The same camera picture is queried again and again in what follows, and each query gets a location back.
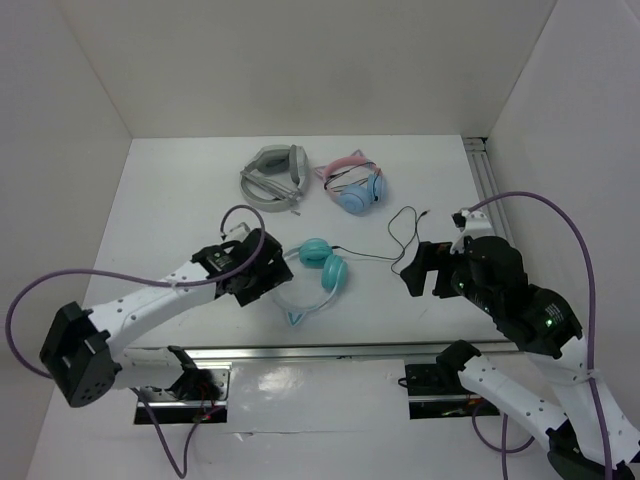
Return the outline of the teal cat-ear headphones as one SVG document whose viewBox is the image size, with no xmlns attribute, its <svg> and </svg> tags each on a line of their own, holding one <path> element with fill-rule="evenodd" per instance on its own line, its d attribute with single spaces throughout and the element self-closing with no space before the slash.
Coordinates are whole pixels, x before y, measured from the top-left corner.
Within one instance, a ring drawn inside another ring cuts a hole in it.
<svg viewBox="0 0 640 480">
<path fill-rule="evenodd" d="M 287 301 L 277 290 L 271 292 L 274 303 L 282 310 L 290 327 L 298 326 L 308 315 L 327 307 L 343 290 L 348 278 L 348 264 L 324 239 L 311 238 L 287 250 L 284 260 L 297 258 L 308 269 L 321 271 L 320 283 L 326 296 L 321 301 L 301 306 Z"/>
</svg>

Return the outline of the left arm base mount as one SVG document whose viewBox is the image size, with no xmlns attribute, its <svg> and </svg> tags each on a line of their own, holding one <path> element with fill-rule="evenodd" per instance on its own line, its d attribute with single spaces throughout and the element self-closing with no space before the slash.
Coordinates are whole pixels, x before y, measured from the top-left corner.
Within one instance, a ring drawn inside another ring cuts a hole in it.
<svg viewBox="0 0 640 480">
<path fill-rule="evenodd" d="M 230 362 L 205 362 L 198 366 L 204 373 L 187 390 L 143 387 L 140 393 L 160 425 L 188 425 L 227 422 L 227 401 L 231 383 Z"/>
</svg>

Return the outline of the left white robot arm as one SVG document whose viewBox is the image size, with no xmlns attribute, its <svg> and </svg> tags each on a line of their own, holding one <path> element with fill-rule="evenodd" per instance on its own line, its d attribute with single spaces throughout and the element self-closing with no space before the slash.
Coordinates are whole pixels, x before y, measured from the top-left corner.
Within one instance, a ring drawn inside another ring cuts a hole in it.
<svg viewBox="0 0 640 480">
<path fill-rule="evenodd" d="M 240 306 L 292 280 L 281 244 L 254 229 L 207 246 L 160 280 L 112 302 L 84 308 L 76 302 L 54 317 L 40 360 L 72 408 L 111 389 L 150 388 L 179 400 L 218 397 L 212 373 L 179 346 L 136 350 L 132 343 L 179 316 L 224 295 Z"/>
</svg>

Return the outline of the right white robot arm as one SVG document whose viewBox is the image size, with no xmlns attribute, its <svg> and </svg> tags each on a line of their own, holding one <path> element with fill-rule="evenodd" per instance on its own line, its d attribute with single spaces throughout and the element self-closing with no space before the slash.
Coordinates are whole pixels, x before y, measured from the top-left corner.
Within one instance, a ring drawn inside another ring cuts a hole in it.
<svg viewBox="0 0 640 480">
<path fill-rule="evenodd" d="M 530 283 L 520 252 L 496 236 L 422 242 L 401 278 L 413 297 L 436 272 L 438 298 L 462 297 L 488 314 L 545 380 L 547 402 L 509 378 L 471 343 L 458 340 L 436 359 L 441 388 L 475 393 L 516 421 L 544 449 L 563 479 L 631 479 L 639 431 L 588 366 L 586 335 L 568 302 Z"/>
</svg>

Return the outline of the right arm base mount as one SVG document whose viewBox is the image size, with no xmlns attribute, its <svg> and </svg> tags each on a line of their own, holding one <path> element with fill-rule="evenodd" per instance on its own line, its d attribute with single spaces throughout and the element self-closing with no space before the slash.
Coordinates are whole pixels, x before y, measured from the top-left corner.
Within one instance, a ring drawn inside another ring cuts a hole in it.
<svg viewBox="0 0 640 480">
<path fill-rule="evenodd" d="M 397 384 L 408 395 L 411 420 L 497 416 L 498 409 L 481 396 L 465 390 L 438 365 L 407 364 Z"/>
</svg>

